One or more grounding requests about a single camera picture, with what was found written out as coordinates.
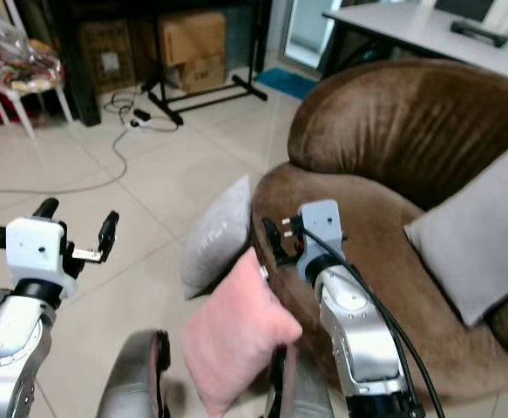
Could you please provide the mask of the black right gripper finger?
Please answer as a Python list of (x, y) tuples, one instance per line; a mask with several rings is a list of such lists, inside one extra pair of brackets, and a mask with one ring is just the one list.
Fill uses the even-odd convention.
[(278, 267), (290, 266), (293, 263), (293, 256), (290, 256), (282, 246), (284, 234), (281, 233), (276, 223), (269, 218), (262, 218), (261, 225), (264, 227), (267, 242), (270, 247), (271, 255), (274, 256), (274, 262)]

